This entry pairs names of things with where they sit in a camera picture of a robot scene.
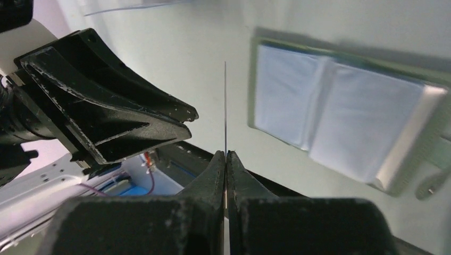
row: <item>purple wire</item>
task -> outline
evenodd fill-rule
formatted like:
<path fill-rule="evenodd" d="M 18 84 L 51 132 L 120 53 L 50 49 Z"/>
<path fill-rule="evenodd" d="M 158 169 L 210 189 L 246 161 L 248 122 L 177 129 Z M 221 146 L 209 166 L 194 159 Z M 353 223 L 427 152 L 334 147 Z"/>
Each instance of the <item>purple wire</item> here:
<path fill-rule="evenodd" d="M 88 189 L 88 190 L 90 190 L 90 191 L 96 193 L 97 195 L 100 195 L 100 196 L 108 196 L 107 193 L 104 193 L 104 192 L 102 192 L 102 191 L 100 191 L 100 190 L 97 190 L 97 189 L 95 189 L 95 188 L 93 188 L 93 187 L 91 187 L 91 186 L 89 186 L 89 185 L 84 184 L 84 183 L 79 183 L 79 184 L 77 184 L 77 185 L 78 185 L 78 186 L 85 187 L 86 189 Z"/>

